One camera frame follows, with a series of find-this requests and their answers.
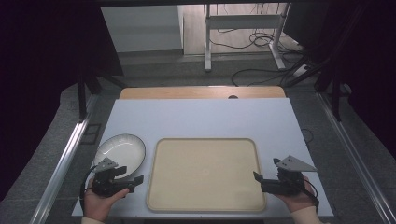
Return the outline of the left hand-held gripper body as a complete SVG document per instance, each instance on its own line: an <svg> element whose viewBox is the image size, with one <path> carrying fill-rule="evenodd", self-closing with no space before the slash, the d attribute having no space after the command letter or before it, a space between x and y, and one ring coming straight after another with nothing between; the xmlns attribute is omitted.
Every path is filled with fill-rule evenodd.
<svg viewBox="0 0 396 224"><path fill-rule="evenodd" d="M113 160L105 157L94 168L92 191L102 197L111 197L122 189L127 189L126 182L116 181L115 171L120 168Z"/></svg>

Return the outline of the person's right hand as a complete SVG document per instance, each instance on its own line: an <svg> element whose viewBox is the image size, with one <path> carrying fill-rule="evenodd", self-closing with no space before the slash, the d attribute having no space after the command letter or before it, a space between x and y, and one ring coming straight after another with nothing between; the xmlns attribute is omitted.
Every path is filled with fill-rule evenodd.
<svg viewBox="0 0 396 224"><path fill-rule="evenodd" d="M276 195L276 197L287 206L291 213L315 205L314 201L303 192L294 196Z"/></svg>

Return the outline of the white power strip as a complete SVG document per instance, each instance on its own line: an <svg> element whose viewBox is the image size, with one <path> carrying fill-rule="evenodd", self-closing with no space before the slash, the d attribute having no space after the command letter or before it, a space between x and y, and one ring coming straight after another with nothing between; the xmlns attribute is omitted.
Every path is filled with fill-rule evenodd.
<svg viewBox="0 0 396 224"><path fill-rule="evenodd" d="M302 75L303 73L305 73L306 71L308 71L310 69L310 67L307 64L303 64L302 66L300 66L294 73L293 75L295 77L299 77L300 75Z"/></svg>

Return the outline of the black floor frame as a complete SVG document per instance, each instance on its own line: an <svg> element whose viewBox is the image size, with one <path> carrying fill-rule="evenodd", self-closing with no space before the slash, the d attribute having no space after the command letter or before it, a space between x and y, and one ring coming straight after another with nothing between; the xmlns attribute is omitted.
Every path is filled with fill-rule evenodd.
<svg viewBox="0 0 396 224"><path fill-rule="evenodd" d="M82 145L94 145L99 136L101 124L89 124L81 138Z"/></svg>

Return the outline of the white plate with dark rim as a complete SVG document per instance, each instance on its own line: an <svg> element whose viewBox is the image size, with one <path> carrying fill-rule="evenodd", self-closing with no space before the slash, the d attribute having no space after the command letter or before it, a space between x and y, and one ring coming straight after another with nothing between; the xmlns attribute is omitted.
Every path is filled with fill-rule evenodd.
<svg viewBox="0 0 396 224"><path fill-rule="evenodd" d="M134 173L146 157L146 146L133 134L118 134L106 140L99 146L93 164L97 165L104 158L109 158L118 164L118 168L126 167L126 173L118 175L117 179L125 178Z"/></svg>

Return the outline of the dark curtain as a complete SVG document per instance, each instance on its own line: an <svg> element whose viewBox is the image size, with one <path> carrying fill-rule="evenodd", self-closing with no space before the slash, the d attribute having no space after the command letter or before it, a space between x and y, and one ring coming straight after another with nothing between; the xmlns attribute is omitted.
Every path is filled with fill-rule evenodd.
<svg viewBox="0 0 396 224"><path fill-rule="evenodd" d="M0 0L0 202L80 78L123 74L97 0Z"/></svg>
<svg viewBox="0 0 396 224"><path fill-rule="evenodd" d="M385 147L396 153L396 0L310 0L290 5L284 33L322 70L316 89L333 80L351 89L349 103Z"/></svg>

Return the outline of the beige tray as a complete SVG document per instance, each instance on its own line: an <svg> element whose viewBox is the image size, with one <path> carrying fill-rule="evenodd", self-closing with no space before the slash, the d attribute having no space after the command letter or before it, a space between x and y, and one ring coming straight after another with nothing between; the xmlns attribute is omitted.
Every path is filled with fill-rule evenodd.
<svg viewBox="0 0 396 224"><path fill-rule="evenodd" d="M259 212L266 199L248 138L167 138L156 146L147 205L161 212Z"/></svg>

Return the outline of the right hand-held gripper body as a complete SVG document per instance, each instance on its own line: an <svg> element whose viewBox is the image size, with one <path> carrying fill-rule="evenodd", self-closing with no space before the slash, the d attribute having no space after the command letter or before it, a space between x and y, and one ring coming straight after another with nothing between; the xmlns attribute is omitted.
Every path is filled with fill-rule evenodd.
<svg viewBox="0 0 396 224"><path fill-rule="evenodd" d="M305 189L303 172L315 172L317 169L293 156L281 160L276 165L277 180L263 179L262 192L294 196Z"/></svg>

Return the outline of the white cabinet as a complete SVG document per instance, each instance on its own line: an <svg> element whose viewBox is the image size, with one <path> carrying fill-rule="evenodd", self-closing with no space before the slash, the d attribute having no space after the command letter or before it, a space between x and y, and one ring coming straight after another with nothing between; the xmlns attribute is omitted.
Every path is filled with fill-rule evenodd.
<svg viewBox="0 0 396 224"><path fill-rule="evenodd" d="M178 6L102 7L116 52L183 49Z"/></svg>

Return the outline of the aluminium rail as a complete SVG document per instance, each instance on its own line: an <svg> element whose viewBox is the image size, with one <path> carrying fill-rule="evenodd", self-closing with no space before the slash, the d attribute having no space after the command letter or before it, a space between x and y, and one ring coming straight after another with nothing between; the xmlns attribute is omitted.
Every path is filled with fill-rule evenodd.
<svg viewBox="0 0 396 224"><path fill-rule="evenodd" d="M49 183L44 190L44 193L31 217L31 220L29 221L29 224L45 224L50 214L51 207L54 205L57 194L64 182L70 164L76 154L79 142L91 119L92 111L96 105L97 99L97 95L91 95L88 99L88 102L84 104L87 109L87 115L82 121L79 121L75 125L75 128L71 133L61 155L61 158L59 159Z"/></svg>
<svg viewBox="0 0 396 224"><path fill-rule="evenodd" d="M356 146L348 135L343 123L338 121L336 116L332 113L330 101L326 98L324 93L316 93L316 96L335 133L340 139L343 149L348 155L355 171L361 180L361 183L366 189L370 200L374 204L377 213L381 217L382 222L384 224L396 224L396 214L392 211L388 199L385 197L385 194L375 182L368 167L361 158Z"/></svg>

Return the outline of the person's left hand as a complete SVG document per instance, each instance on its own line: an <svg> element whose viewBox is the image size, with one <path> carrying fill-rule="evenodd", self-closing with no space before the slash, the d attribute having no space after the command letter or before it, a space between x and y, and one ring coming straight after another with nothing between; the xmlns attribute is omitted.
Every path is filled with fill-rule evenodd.
<svg viewBox="0 0 396 224"><path fill-rule="evenodd" d="M128 189L122 189L111 197L100 197L92 191L91 178L88 189L84 193L84 214L83 217L93 218L102 222L106 222L111 207L115 202L124 198L128 193Z"/></svg>

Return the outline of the black metal stand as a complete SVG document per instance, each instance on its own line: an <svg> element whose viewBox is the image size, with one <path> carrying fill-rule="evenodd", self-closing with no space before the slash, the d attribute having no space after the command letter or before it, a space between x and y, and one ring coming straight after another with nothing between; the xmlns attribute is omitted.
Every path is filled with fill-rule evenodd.
<svg viewBox="0 0 396 224"><path fill-rule="evenodd" d="M79 118L78 121L82 122L88 117L88 106L86 101L85 88L88 88L91 94L99 94L102 90L102 86L99 83L98 78L102 77L106 81L124 89L127 85L110 74L97 69L90 68L87 72L80 71L78 74L78 110Z"/></svg>
<svg viewBox="0 0 396 224"><path fill-rule="evenodd" d="M338 71L338 67L331 58L328 58L323 62L314 65L310 70L302 73L295 79L287 81L285 84L282 85L282 87L292 87L317 73L319 73L319 76L314 84L314 89L316 92L325 92L329 86L332 86L331 112L335 116L336 120L340 121L341 117L339 113L339 103L341 96L341 75Z"/></svg>

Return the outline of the white metal desk frame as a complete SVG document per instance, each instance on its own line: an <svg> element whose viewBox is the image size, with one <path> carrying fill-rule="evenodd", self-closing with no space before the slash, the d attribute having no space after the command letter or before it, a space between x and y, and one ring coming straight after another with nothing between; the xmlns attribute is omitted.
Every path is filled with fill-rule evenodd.
<svg viewBox="0 0 396 224"><path fill-rule="evenodd" d="M270 15L210 15L210 5L205 5L205 64L204 69L210 72L211 65L211 42L210 33L215 29L274 29L273 40L269 42L269 49L279 70L285 70L278 51L279 39L288 16L290 3L287 3L280 14Z"/></svg>

